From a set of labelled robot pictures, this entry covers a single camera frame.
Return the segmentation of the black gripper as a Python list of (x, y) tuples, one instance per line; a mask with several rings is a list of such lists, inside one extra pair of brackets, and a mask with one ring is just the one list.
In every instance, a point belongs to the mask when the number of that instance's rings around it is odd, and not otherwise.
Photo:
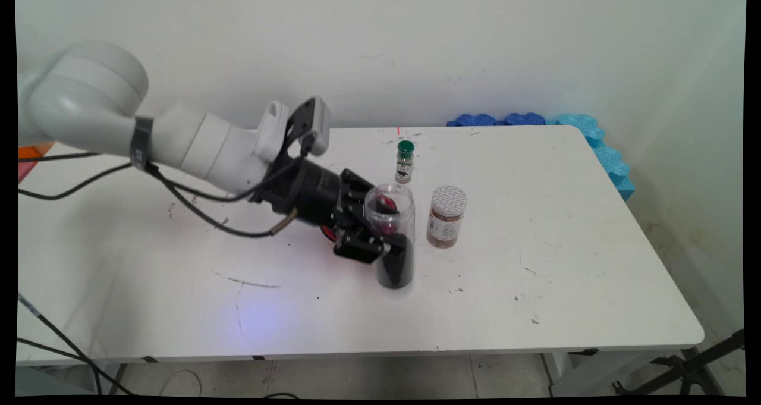
[(266, 170), (250, 201), (266, 202), (278, 214), (296, 210), (300, 221), (331, 227), (335, 255), (372, 264), (392, 249), (359, 213), (365, 212), (366, 196), (374, 188), (348, 168), (336, 174), (308, 159), (282, 155)]

